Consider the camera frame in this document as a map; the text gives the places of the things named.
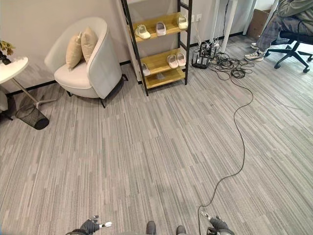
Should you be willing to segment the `robot right five-finger hand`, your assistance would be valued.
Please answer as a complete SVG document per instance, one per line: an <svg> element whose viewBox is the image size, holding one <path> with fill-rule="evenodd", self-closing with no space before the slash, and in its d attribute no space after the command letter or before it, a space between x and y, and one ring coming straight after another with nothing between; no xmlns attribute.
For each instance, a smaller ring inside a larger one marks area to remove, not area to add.
<svg viewBox="0 0 313 235"><path fill-rule="evenodd" d="M201 212L201 215L205 217L211 224L207 229L207 235L233 235L233 231L229 229L226 222L221 220L218 216L210 217L208 213Z"/></svg>

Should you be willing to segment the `robot left five-finger hand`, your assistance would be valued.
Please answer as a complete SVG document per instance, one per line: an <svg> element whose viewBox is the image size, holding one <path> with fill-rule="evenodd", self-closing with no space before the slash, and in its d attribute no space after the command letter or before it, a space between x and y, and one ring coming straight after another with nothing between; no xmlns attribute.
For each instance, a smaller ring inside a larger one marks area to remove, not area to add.
<svg viewBox="0 0 313 235"><path fill-rule="evenodd" d="M107 221L105 223L98 223L99 216L94 215L90 217L88 220L86 220L82 226L80 227L81 230L83 230L86 234L91 235L94 232L112 226L111 221Z"/></svg>

